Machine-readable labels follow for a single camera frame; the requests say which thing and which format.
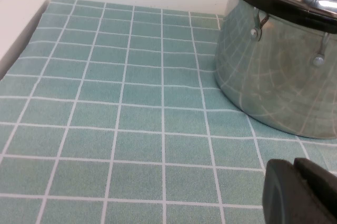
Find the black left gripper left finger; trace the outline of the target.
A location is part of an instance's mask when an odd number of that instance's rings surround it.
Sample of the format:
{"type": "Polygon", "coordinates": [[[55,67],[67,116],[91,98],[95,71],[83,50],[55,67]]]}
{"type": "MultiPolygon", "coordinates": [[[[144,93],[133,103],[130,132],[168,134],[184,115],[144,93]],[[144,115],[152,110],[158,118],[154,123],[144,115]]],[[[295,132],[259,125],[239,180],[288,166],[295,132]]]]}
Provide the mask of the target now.
{"type": "Polygon", "coordinates": [[[312,196],[290,162],[268,161],[262,197],[266,223],[320,223],[320,208],[312,196]]]}

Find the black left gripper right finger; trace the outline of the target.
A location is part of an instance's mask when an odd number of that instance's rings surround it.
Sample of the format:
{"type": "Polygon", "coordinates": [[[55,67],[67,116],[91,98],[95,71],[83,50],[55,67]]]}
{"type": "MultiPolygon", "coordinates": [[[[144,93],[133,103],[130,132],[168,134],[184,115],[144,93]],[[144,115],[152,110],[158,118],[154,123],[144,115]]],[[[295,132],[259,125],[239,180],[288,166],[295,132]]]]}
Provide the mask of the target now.
{"type": "Polygon", "coordinates": [[[309,223],[336,223],[336,176],[306,158],[295,158],[294,168],[308,193],[309,223]]]}

